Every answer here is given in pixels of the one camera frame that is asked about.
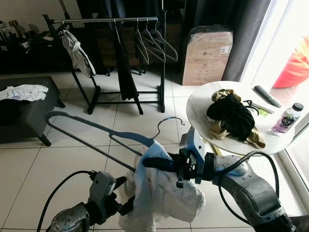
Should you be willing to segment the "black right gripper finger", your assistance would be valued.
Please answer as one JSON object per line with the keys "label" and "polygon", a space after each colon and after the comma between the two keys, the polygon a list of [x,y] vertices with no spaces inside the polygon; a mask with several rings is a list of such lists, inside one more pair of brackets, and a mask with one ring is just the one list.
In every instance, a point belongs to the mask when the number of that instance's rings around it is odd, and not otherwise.
{"label": "black right gripper finger", "polygon": [[163,172],[175,173],[178,171],[178,165],[172,159],[154,157],[154,158],[145,158],[142,160],[142,164],[148,168],[155,168]]}

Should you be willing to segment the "white knitted garment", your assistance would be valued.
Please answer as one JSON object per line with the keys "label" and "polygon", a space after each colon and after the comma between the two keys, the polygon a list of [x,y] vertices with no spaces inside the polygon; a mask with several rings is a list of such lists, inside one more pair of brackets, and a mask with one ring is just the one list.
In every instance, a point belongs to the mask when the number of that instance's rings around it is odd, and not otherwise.
{"label": "white knitted garment", "polygon": [[164,219],[175,218],[192,222],[203,211],[206,197],[192,181],[176,186],[176,173],[148,168],[142,164],[147,158],[171,159],[159,142],[154,142],[143,155],[135,159],[135,170],[124,175],[119,194],[126,202],[133,199],[133,208],[119,218],[119,226],[126,232],[156,232]]}

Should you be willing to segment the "grey clothes hanger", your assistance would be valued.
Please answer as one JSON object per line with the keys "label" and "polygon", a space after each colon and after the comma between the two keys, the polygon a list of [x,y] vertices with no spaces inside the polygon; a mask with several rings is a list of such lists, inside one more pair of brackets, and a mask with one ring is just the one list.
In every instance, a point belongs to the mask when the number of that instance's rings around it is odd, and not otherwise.
{"label": "grey clothes hanger", "polygon": [[102,150],[100,150],[99,148],[95,147],[94,145],[91,145],[88,142],[80,139],[79,137],[77,137],[77,136],[75,136],[75,135],[73,135],[71,133],[68,133],[67,131],[63,130],[62,128],[54,125],[52,122],[49,121],[54,116],[67,117],[67,118],[73,119],[75,121],[82,122],[82,123],[84,123],[86,125],[89,125],[91,127],[97,128],[99,130],[103,130],[104,132],[108,133],[108,137],[110,137],[110,139],[112,139],[113,141],[116,141],[118,144],[120,144],[121,146],[127,148],[128,150],[130,150],[131,152],[137,154],[138,156],[142,156],[142,154],[140,152],[137,152],[136,150],[133,150],[132,148],[130,148],[128,145],[124,144],[123,142],[118,141],[114,137],[116,136],[116,137],[121,137],[121,138],[125,138],[125,139],[130,139],[132,141],[139,142],[140,144],[142,144],[144,146],[150,147],[150,146],[152,146],[156,142],[156,137],[161,133],[160,124],[162,124],[164,121],[167,121],[169,119],[178,119],[181,122],[181,125],[185,125],[185,122],[181,118],[179,118],[177,116],[166,117],[165,119],[161,120],[157,124],[157,134],[154,137],[149,138],[149,137],[146,137],[145,135],[142,135],[140,133],[121,132],[121,131],[116,131],[116,130],[114,131],[114,130],[111,130],[110,128],[107,128],[105,126],[102,126],[102,125],[100,125],[98,123],[95,123],[95,122],[92,122],[92,121],[88,121],[88,120],[86,120],[84,118],[69,115],[65,111],[50,111],[50,112],[45,114],[45,121],[48,124],[48,126],[50,126],[51,128],[53,128],[53,129],[55,129],[55,130],[57,130],[57,131],[59,131],[61,133],[64,133],[66,136],[68,136],[70,138],[73,138],[75,141],[78,141],[78,142],[84,144],[85,146],[87,146],[89,148],[92,148],[96,152],[101,153],[102,155],[104,155],[104,156],[108,157],[109,159],[115,161],[119,165],[121,165],[121,166],[123,166],[125,168],[128,168],[128,170],[130,170],[131,172],[134,172],[135,168],[133,168],[129,164],[126,164],[123,161],[121,161],[119,159],[116,159],[115,157],[109,155],[106,152],[103,152]]}
{"label": "grey clothes hanger", "polygon": [[166,61],[165,53],[157,43],[157,40],[153,37],[151,31],[148,29],[149,22],[150,21],[145,22],[145,28],[142,29],[140,33],[144,43],[144,48],[146,49],[147,54],[152,55],[154,58],[164,63]]}
{"label": "grey clothes hanger", "polygon": [[151,31],[154,39],[157,40],[157,43],[159,44],[161,49],[164,51],[165,56],[166,56],[166,61],[167,60],[170,60],[172,62],[178,61],[179,56],[178,56],[176,49],[172,46],[172,44],[167,42],[167,40],[164,38],[163,34],[156,29],[157,25],[158,25],[158,22],[156,22],[155,28],[151,29],[150,31]]}
{"label": "grey clothes hanger", "polygon": [[140,25],[139,20],[136,20],[135,30],[134,30],[134,33],[133,33],[133,40],[134,40],[134,43],[137,47],[137,50],[139,51],[139,53],[141,55],[143,62],[145,62],[146,65],[149,65],[150,64],[150,58],[149,58],[149,55],[148,55],[148,51],[146,51],[145,44],[143,42],[143,38],[142,38],[142,35],[140,33],[139,25]]}

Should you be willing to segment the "white printed shirt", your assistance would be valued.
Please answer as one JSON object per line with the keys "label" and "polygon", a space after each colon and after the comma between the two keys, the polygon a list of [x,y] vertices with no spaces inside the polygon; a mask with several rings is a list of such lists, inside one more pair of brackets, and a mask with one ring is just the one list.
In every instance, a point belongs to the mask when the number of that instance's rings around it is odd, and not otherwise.
{"label": "white printed shirt", "polygon": [[24,84],[17,87],[8,86],[0,91],[0,101],[16,100],[16,101],[38,101],[46,99],[46,93],[49,88],[42,85]]}

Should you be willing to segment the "round white table gold legs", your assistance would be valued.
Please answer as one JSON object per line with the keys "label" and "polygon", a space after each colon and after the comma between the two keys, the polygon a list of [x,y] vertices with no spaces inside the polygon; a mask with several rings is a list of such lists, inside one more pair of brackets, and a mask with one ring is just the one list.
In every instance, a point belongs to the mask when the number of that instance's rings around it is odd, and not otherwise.
{"label": "round white table gold legs", "polygon": [[[267,102],[262,99],[256,91],[254,91],[253,86],[248,84],[227,80],[203,84],[192,92],[187,101],[186,115],[192,128],[194,128],[199,135],[201,135],[203,139],[206,139],[210,144],[225,150],[226,152],[245,155],[256,150],[254,146],[246,142],[240,142],[234,138],[218,140],[209,136],[212,122],[207,118],[206,112],[213,103],[211,96],[221,89],[234,90],[234,92],[243,100],[252,100],[257,104],[267,104]],[[293,141],[295,137],[295,130],[293,128],[280,136],[274,135],[271,132],[272,126],[274,126],[276,120],[280,118],[284,110],[284,108],[276,108],[272,114],[254,117],[255,125],[260,133],[260,137],[263,138],[266,143],[265,148],[260,149],[261,152],[267,154],[278,153],[284,150]]]}

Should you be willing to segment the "black glasses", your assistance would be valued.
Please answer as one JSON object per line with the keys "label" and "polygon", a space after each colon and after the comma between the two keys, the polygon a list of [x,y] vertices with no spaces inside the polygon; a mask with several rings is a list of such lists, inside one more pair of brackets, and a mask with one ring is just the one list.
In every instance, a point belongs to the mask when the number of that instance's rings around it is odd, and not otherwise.
{"label": "black glasses", "polygon": [[252,100],[243,100],[243,106],[250,111],[253,116],[262,116],[261,108]]}

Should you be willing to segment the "long black garment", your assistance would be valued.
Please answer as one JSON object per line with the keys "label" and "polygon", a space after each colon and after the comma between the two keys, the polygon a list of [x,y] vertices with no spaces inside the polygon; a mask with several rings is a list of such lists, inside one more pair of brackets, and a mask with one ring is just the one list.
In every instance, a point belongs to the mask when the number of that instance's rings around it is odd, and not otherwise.
{"label": "long black garment", "polygon": [[118,73],[119,88],[121,91],[121,99],[133,100],[137,105],[139,114],[143,115],[143,110],[139,101],[139,93],[132,77],[131,67],[124,43],[122,41],[120,30],[118,29],[118,23],[113,22],[110,24],[110,27],[114,31],[115,62]]}

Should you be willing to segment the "black chrome clothes rack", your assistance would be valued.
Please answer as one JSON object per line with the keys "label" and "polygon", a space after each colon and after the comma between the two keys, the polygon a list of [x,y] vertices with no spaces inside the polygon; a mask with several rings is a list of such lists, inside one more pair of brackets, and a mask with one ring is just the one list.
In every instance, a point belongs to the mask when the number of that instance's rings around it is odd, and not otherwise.
{"label": "black chrome clothes rack", "polygon": [[[114,46],[114,31],[110,24],[117,22],[128,56],[132,77],[139,93],[141,107],[147,104],[147,98],[152,96],[154,97],[152,104],[157,107],[159,112],[164,112],[164,77],[167,64],[173,62],[167,60],[162,63],[148,54],[150,64],[146,65],[133,40],[136,20],[140,22],[140,30],[145,28],[145,22],[150,21],[148,29],[154,29],[156,22],[158,22],[156,29],[167,40],[169,14],[164,8],[164,0],[79,0],[79,4],[83,13],[82,18],[66,16],[62,19],[53,19],[48,14],[42,16],[53,38],[53,46],[63,46],[59,37],[62,29],[67,29],[71,33],[71,29],[74,28],[108,29],[112,35],[111,41]],[[109,104],[128,103],[137,107],[133,100],[121,99],[116,66],[109,68],[107,73],[97,73],[96,71],[97,75],[87,77],[79,69],[73,68],[68,52],[67,56],[70,60],[69,72],[86,102],[88,114],[92,114],[95,107],[105,104],[104,97],[110,97]]]}

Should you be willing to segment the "purple drink bottle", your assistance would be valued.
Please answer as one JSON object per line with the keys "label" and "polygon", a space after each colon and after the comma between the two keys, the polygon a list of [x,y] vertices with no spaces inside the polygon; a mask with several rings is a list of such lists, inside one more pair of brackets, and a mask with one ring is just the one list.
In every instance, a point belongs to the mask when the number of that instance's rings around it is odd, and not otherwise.
{"label": "purple drink bottle", "polygon": [[303,104],[295,102],[290,108],[287,108],[277,122],[272,126],[271,132],[277,136],[282,135],[289,131],[292,126],[299,120],[302,111],[304,109]]}

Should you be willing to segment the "black remote control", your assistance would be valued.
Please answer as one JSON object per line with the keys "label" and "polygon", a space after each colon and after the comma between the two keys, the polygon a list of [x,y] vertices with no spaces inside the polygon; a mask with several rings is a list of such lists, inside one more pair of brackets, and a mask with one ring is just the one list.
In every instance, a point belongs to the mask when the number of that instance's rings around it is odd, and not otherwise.
{"label": "black remote control", "polygon": [[278,100],[276,100],[272,95],[267,93],[267,91],[265,91],[263,87],[257,85],[257,86],[254,86],[253,88],[256,91],[256,93],[258,93],[258,95],[260,95],[263,99],[269,102],[269,104],[277,108],[281,107],[281,103]]}

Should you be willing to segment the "dark grey low bench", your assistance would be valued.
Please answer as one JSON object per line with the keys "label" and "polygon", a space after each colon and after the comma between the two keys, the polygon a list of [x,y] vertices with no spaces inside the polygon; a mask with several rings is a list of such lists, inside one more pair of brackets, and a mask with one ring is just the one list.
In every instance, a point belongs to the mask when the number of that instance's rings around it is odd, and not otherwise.
{"label": "dark grey low bench", "polygon": [[46,114],[55,107],[64,108],[60,91],[51,76],[0,79],[0,91],[24,84],[48,88],[44,100],[0,100],[0,144],[38,138],[45,146],[51,142],[44,134],[48,126]]}

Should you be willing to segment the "wrapped cardboard box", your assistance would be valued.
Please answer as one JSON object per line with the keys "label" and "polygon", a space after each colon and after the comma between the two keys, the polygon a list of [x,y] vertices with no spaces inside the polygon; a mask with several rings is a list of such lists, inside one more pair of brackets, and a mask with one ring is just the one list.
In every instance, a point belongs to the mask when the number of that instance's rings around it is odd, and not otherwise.
{"label": "wrapped cardboard box", "polygon": [[199,25],[191,29],[183,71],[183,86],[202,86],[222,80],[233,45],[227,25]]}

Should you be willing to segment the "white sleeveless vest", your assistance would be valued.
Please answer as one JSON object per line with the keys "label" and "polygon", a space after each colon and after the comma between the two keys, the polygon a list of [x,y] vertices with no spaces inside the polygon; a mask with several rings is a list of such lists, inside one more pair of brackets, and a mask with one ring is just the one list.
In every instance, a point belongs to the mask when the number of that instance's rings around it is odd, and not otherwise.
{"label": "white sleeveless vest", "polygon": [[62,29],[59,37],[62,40],[63,47],[70,56],[73,68],[81,71],[87,77],[97,75],[90,58],[81,47],[81,42],[67,29]]}

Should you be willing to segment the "red beanbag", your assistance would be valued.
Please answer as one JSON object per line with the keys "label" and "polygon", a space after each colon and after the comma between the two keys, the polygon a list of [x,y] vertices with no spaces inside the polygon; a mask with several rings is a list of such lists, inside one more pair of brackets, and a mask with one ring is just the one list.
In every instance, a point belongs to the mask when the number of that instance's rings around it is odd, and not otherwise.
{"label": "red beanbag", "polygon": [[309,36],[303,36],[284,69],[274,83],[273,88],[290,88],[309,78]]}

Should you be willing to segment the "dark grey curtain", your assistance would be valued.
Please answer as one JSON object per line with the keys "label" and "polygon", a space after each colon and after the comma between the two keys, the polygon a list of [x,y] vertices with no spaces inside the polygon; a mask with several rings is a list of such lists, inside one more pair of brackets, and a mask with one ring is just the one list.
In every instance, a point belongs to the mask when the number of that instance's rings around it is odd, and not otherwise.
{"label": "dark grey curtain", "polygon": [[233,44],[222,80],[239,81],[272,0],[187,0],[194,25],[226,25]]}

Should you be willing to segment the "dark wooden console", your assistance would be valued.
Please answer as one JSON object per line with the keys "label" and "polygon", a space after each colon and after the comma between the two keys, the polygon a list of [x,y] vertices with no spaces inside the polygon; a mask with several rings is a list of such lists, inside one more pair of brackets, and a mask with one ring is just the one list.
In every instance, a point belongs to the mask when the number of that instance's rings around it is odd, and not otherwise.
{"label": "dark wooden console", "polygon": [[[116,66],[112,35],[108,29],[74,28],[71,33],[82,43],[97,73]],[[65,48],[50,41],[31,46],[29,51],[16,46],[0,51],[0,74],[68,72],[70,60]]]}

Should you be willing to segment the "white sheer curtain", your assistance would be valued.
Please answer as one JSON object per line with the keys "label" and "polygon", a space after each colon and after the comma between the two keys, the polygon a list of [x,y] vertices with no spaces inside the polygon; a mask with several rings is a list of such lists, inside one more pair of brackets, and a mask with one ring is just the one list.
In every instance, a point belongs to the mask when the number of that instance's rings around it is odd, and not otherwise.
{"label": "white sheer curtain", "polygon": [[270,89],[309,30],[309,0],[272,0],[256,41],[251,86]]}

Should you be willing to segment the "white sliding door frame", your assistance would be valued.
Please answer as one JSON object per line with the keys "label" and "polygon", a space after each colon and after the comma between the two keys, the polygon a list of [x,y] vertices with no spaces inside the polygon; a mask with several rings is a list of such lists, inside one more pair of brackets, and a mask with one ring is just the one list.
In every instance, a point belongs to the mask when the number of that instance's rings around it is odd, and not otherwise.
{"label": "white sliding door frame", "polygon": [[308,123],[302,122],[285,134],[288,141],[285,143],[283,155],[280,157],[296,194],[307,212],[309,211],[308,127]]}

